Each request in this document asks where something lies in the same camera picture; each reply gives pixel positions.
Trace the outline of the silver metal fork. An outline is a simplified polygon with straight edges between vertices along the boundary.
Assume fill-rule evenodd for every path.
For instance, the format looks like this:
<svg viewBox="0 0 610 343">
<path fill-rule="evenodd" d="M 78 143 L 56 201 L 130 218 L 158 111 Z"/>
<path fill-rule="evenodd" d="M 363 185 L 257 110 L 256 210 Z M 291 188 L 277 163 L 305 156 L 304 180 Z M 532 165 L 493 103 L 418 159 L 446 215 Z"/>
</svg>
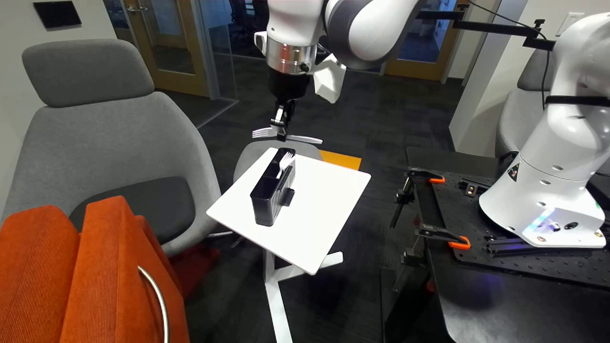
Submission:
<svg viewBox="0 0 610 343">
<path fill-rule="evenodd" d="M 303 135 L 286 134 L 285 128 L 277 126 L 270 126 L 268 128 L 254 130 L 251 133 L 251 137 L 253 139 L 274 138 L 277 139 L 277 141 L 298 141 L 303 143 L 309 143 L 312 145 L 321 145 L 323 143 L 323 140 L 318 138 L 307 137 Z"/>
</svg>

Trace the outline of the black cutlery rack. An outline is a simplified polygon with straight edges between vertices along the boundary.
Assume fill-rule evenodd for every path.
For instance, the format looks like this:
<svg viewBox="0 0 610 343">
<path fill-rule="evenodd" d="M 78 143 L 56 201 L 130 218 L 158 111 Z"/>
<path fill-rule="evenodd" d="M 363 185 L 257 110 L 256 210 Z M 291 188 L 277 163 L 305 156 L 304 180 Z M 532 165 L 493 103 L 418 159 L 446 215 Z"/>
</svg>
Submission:
<svg viewBox="0 0 610 343">
<path fill-rule="evenodd" d="M 286 152 L 294 154 L 294 160 L 284 173 L 277 177 L 279 161 Z M 294 148 L 279 148 L 254 186 L 250 198 L 257 224 L 273 226 L 281 209 L 290 206 L 295 193 L 292 189 L 296 174 L 295 158 L 296 150 Z"/>
</svg>

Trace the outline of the glass partition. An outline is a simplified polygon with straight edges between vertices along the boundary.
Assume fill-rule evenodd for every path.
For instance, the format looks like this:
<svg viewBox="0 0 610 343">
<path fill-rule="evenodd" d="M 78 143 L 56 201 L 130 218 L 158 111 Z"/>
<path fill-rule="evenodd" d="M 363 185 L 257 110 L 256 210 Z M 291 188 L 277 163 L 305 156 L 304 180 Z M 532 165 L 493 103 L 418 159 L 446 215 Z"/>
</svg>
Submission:
<svg viewBox="0 0 610 343">
<path fill-rule="evenodd" d="M 196 128 L 202 128 L 238 103 L 231 50 L 229 0 L 190 0 L 204 65 L 209 100 L 198 111 Z"/>
</svg>

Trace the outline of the yellow floor mat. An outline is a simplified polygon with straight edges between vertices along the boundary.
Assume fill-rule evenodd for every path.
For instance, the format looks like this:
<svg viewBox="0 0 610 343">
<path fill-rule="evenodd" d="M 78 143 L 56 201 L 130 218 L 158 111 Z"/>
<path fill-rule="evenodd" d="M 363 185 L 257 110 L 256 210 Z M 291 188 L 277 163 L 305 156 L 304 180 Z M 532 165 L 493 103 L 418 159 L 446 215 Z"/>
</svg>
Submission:
<svg viewBox="0 0 610 343">
<path fill-rule="evenodd" d="M 323 161 L 347 169 L 359 170 L 360 165 L 362 163 L 362 158 L 358 158 L 355 156 L 349 156 L 325 150 L 319 150 L 319 152 L 322 156 Z"/>
</svg>

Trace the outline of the wooden glass door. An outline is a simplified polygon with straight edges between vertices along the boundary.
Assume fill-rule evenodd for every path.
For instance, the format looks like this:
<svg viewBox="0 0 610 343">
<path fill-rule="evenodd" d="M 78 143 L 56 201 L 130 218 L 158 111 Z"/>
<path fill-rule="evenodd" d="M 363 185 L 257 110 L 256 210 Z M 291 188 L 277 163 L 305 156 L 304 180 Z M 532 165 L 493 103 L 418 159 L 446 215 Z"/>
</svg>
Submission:
<svg viewBox="0 0 610 343">
<path fill-rule="evenodd" d="M 464 19 L 468 7 L 467 0 L 425 0 L 398 51 L 385 63 L 383 73 L 441 81 L 458 36 L 453 24 Z"/>
<path fill-rule="evenodd" d="M 126 17 L 155 87 L 208 97 L 192 0 L 123 0 Z"/>
</svg>

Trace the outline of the black and orange clamp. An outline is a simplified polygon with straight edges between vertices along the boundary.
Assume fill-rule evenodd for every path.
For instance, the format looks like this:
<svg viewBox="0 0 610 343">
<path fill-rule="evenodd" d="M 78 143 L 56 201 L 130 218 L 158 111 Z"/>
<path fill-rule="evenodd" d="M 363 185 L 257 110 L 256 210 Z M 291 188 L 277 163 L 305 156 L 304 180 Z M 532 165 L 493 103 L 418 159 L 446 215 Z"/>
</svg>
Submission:
<svg viewBox="0 0 610 343">
<path fill-rule="evenodd" d="M 431 224 L 421 223 L 416 229 L 418 236 L 426 237 L 433 240 L 448 242 L 451 248 L 467 251 L 471 248 L 471 243 L 468 237 L 458 236 L 455 233 L 449 232 L 447 229 L 436 227 Z"/>
<path fill-rule="evenodd" d="M 415 180 L 425 180 L 430 184 L 444 184 L 446 182 L 445 177 L 441 174 L 434 173 L 431 170 L 420 169 L 415 167 L 409 167 L 409 169 L 405 172 L 404 176 L 404 185 L 396 192 L 394 196 L 394 203 L 396 204 L 396 208 L 389 224 L 389 228 L 391 229 L 395 228 L 395 226 L 397 225 L 404 206 L 406 204 L 410 204 L 410 202 L 413 202 L 415 200 Z"/>
</svg>

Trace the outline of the orange fabric seat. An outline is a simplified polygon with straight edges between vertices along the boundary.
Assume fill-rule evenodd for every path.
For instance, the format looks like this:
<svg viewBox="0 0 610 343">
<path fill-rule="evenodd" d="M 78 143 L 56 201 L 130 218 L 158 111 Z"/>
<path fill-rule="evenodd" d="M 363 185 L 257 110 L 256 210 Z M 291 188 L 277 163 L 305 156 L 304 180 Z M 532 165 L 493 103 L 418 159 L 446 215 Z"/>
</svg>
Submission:
<svg viewBox="0 0 610 343">
<path fill-rule="evenodd" d="M 0 343 L 190 343 L 180 282 L 123 197 L 79 232 L 52 205 L 0 228 Z"/>
</svg>

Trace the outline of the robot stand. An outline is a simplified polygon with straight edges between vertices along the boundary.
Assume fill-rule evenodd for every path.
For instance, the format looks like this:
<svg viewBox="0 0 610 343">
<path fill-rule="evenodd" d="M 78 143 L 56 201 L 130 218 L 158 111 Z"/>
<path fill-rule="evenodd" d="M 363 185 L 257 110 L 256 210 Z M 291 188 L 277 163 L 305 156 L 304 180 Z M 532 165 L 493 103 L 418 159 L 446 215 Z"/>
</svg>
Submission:
<svg viewBox="0 0 610 343">
<path fill-rule="evenodd" d="M 434 342 L 610 343 L 610 225 L 599 250 L 537 250 L 486 222 L 466 195 L 494 181 L 497 159 L 414 147 L 406 158 L 446 182 L 415 180 L 405 206 L 417 215 L 399 217 L 410 234 L 406 281 L 381 292 L 383 343 L 407 341 L 429 309 Z M 468 237 L 470 250 L 418 236 L 421 223 Z"/>
</svg>

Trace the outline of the black wall panel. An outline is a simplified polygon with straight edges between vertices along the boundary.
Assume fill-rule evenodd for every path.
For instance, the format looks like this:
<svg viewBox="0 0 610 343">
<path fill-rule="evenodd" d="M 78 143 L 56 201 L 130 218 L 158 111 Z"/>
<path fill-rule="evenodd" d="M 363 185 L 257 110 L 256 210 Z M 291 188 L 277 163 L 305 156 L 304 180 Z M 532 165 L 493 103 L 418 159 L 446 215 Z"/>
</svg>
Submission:
<svg viewBox="0 0 610 343">
<path fill-rule="evenodd" d="M 46 29 L 72 28 L 82 24 L 72 0 L 33 2 L 33 8 Z"/>
</svg>

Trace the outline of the white wall switch plate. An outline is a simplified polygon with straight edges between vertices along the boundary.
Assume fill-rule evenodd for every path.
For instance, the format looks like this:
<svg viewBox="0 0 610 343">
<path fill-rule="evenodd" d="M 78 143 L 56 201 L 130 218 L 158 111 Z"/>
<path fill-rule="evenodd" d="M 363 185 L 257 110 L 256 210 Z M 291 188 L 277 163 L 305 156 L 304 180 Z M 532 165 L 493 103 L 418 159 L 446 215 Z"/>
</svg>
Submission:
<svg viewBox="0 0 610 343">
<path fill-rule="evenodd" d="M 556 32 L 556 37 L 560 37 L 562 35 L 562 33 L 569 28 L 571 25 L 575 24 L 576 22 L 578 22 L 582 17 L 584 17 L 585 13 L 584 12 L 569 12 L 567 13 L 564 21 L 562 22 L 560 28 L 558 28 L 558 31 Z"/>
</svg>

